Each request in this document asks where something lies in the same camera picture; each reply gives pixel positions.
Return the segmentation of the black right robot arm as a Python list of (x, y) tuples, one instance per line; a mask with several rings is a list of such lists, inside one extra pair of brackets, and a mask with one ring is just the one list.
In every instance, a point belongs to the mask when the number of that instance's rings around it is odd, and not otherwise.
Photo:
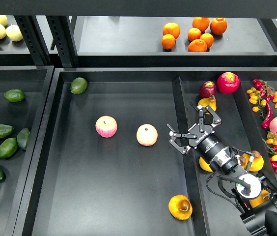
[(267, 173), (252, 174), (254, 153), (247, 151), (246, 167), (240, 162), (243, 154), (219, 137), (214, 128), (221, 118), (211, 106), (195, 107), (198, 122), (186, 133), (170, 129), (170, 144), (182, 155), (190, 149), (196, 150), (217, 175), (221, 198), (231, 202), (241, 212), (242, 222), (253, 236), (277, 236), (277, 183)]

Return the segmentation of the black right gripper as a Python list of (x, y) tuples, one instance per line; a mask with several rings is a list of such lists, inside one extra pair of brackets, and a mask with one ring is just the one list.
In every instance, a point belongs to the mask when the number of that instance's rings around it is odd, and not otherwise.
[(198, 112), (198, 123), (194, 124), (188, 133), (178, 133), (167, 123), (169, 143), (182, 155), (194, 149), (208, 164), (225, 164), (231, 159), (230, 148), (215, 133), (215, 128), (222, 123), (222, 119), (210, 105), (196, 106), (191, 102), (190, 105)]

